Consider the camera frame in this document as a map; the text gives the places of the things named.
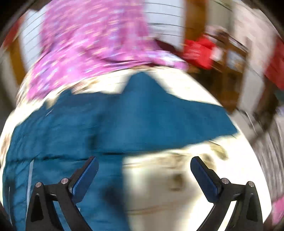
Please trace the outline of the teal puffer jacket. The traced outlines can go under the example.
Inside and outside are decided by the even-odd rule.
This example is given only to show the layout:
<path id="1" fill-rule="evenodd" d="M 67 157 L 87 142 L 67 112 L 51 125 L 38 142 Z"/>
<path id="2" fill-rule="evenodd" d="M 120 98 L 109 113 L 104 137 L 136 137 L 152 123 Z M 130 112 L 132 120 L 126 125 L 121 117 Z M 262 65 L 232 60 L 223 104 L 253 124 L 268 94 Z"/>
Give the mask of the teal puffer jacket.
<path id="1" fill-rule="evenodd" d="M 79 204 L 81 213 L 93 230 L 129 230 L 125 154 L 178 149 L 236 132 L 222 107 L 168 94 L 143 72 L 118 94 L 66 90 L 14 129 L 3 173 L 4 207 L 15 229 L 24 230 L 32 186 L 69 177 L 95 156 L 99 171 Z"/>

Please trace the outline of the cream floral bedspread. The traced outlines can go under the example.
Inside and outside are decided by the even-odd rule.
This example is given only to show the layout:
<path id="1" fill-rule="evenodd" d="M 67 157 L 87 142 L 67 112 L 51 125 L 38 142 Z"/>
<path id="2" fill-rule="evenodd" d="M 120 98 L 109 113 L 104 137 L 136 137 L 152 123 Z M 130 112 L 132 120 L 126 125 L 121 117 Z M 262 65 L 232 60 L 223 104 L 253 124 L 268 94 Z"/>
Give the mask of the cream floral bedspread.
<path id="1" fill-rule="evenodd" d="M 43 105 L 52 107 L 66 90 L 74 95 L 96 92 L 118 94 L 123 92 L 130 78 L 140 72 L 152 77 L 175 97 L 222 107 L 192 77 L 169 67 L 116 71 L 61 86 L 41 100 L 20 99 L 1 134 L 1 230 L 16 230 L 3 202 L 3 173 L 14 129 Z M 123 198 L 129 230 L 198 230 L 213 204 L 207 201 L 191 171 L 190 162 L 196 156 L 221 179 L 227 178 L 231 183 L 240 185 L 252 181 L 260 200 L 263 222 L 268 218 L 272 210 L 271 197 L 261 166 L 237 123 L 227 116 L 237 129 L 233 135 L 219 136 L 178 149 L 124 155 Z M 235 204 L 235 201 L 231 202 L 218 230 L 226 229 Z M 54 206 L 64 230 L 71 230 L 58 202 L 54 202 Z"/>

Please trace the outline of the wooden chair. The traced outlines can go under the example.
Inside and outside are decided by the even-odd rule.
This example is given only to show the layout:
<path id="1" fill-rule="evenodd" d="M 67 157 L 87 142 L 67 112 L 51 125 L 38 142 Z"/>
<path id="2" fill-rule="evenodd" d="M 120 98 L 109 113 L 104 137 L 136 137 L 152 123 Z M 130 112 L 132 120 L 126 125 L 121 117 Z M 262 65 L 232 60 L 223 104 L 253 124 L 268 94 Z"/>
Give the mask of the wooden chair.
<path id="1" fill-rule="evenodd" d="M 210 70 L 212 85 L 209 87 L 209 92 L 231 114 L 237 109 L 242 92 L 251 41 L 246 40 L 248 42 L 246 47 L 224 31 L 219 31 L 215 35 L 209 33 L 205 35 L 215 42 L 219 52 Z"/>

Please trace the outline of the red shopping bag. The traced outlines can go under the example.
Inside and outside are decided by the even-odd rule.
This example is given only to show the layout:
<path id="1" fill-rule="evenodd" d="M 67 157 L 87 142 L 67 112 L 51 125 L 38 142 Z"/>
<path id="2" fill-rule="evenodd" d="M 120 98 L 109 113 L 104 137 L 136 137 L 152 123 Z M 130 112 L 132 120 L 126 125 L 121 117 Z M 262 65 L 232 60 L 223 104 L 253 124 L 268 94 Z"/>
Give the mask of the red shopping bag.
<path id="1" fill-rule="evenodd" d="M 186 39 L 182 58 L 190 65 L 210 70 L 213 60 L 211 58 L 215 43 L 207 36 L 201 36 L 197 40 Z"/>

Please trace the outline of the purple floral bed sheet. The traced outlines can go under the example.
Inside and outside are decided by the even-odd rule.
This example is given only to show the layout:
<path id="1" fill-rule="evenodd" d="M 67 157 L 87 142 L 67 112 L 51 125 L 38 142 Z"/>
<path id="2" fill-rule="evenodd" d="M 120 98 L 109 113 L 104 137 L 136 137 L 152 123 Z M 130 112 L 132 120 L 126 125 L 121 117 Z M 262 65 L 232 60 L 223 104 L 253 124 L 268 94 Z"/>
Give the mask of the purple floral bed sheet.
<path id="1" fill-rule="evenodd" d="M 140 65 L 187 69 L 150 36 L 141 1 L 51 1 L 40 38 L 40 56 L 28 72 L 30 100 Z"/>

